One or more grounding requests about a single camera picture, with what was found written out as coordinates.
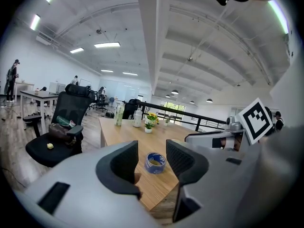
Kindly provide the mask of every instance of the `chair seat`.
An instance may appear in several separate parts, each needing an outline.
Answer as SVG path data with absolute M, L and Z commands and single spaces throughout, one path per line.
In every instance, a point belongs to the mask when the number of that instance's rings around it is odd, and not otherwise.
M 53 144 L 54 148 L 49 150 L 48 143 Z M 64 142 L 49 138 L 48 133 L 28 142 L 25 149 L 35 161 L 48 167 L 54 167 L 64 159 L 82 153 L 79 143 L 68 147 Z

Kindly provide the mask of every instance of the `potted plant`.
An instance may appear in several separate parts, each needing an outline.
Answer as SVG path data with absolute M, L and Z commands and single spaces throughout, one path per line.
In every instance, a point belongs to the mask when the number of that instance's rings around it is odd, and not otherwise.
M 144 126 L 145 126 L 144 131 L 145 131 L 146 133 L 151 133 L 151 132 L 152 132 L 152 127 L 153 127 L 153 125 L 152 125 L 151 123 L 146 123 Z
M 170 121 L 170 118 L 166 118 L 166 119 L 165 119 L 164 125 L 165 125 L 165 126 L 168 126 L 169 121 Z
M 145 120 L 145 124 L 152 124 L 153 126 L 156 124 L 157 115 L 155 113 L 148 112 L 147 119 Z

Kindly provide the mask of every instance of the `black and white pattern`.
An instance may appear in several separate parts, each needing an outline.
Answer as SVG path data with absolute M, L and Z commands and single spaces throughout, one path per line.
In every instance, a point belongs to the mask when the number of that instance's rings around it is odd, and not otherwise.
M 251 144 L 256 143 L 272 127 L 271 119 L 259 98 L 239 113 L 239 119 Z

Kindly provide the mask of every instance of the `yellow object on chair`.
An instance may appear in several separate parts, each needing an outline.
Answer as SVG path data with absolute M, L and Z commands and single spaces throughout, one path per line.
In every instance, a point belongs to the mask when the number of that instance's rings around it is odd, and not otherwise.
M 48 143 L 48 144 L 47 144 L 47 148 L 48 148 L 49 150 L 51 150 L 51 149 L 54 148 L 54 145 L 53 145 L 52 143 Z

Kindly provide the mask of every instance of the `blue tape roll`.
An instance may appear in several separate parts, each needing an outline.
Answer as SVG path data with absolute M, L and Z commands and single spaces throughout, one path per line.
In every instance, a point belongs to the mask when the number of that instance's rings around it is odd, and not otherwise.
M 150 161 L 156 161 L 160 165 L 154 165 Z M 161 154 L 151 152 L 147 155 L 144 166 L 149 173 L 152 173 L 152 174 L 162 173 L 166 166 L 166 159 Z

